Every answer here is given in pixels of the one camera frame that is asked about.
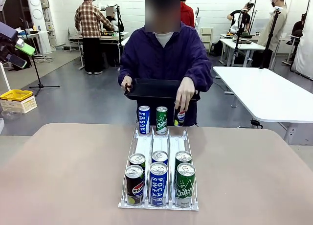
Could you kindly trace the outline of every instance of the yellow basket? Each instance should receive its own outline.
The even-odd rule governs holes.
[[[23,101],[33,95],[32,91],[28,90],[10,90],[0,96],[0,99],[6,99],[11,101]]]

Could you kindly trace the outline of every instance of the purple jacket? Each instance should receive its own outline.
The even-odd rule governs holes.
[[[145,31],[143,27],[133,32],[125,45],[118,82],[121,85],[125,75],[133,79],[179,81],[184,77],[190,77],[196,90],[206,92],[213,83],[211,68],[212,64],[206,55],[205,47],[194,28],[181,23],[180,32],[174,32],[163,48],[155,35]],[[189,106],[185,126],[192,126],[196,123],[197,104],[195,103]]]

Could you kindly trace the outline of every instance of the black tray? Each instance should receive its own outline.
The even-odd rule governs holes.
[[[157,80],[157,79],[135,79],[130,91],[125,91],[125,96],[130,100],[141,98],[161,98],[176,100],[177,90],[181,81]],[[200,100],[200,93],[195,94],[192,101]]]

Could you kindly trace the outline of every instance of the blue and white can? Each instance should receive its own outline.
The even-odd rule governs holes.
[[[139,132],[142,135],[147,135],[150,132],[150,107],[140,106],[138,111]]]
[[[150,166],[150,198],[152,206],[165,206],[167,172],[167,165],[162,162],[155,162]]]
[[[152,153],[152,163],[155,162],[163,162],[164,164],[167,165],[168,162],[168,155],[164,151],[155,151]]]

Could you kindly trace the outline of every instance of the can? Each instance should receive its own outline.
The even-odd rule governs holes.
[[[143,154],[135,153],[129,157],[129,165],[139,165],[143,170],[143,185],[146,184],[146,158]]]
[[[174,126],[184,126],[186,111],[180,111],[180,108],[174,111]]]
[[[140,106],[138,108],[139,132],[147,135],[150,132],[150,107]]]
[[[127,203],[139,205],[143,197],[143,169],[139,165],[130,165],[126,168]]]
[[[195,167],[190,163],[182,163],[177,167],[176,206],[190,207],[195,181]]]
[[[175,155],[174,188],[176,187],[177,167],[181,163],[191,163],[192,156],[187,151],[179,151]]]
[[[166,201],[167,165],[162,162],[152,163],[150,166],[151,205],[164,206]]]
[[[152,153],[152,163],[163,162],[167,165],[168,155],[165,151],[155,151]]]
[[[167,108],[156,108],[156,133],[158,135],[165,135],[167,132]]]

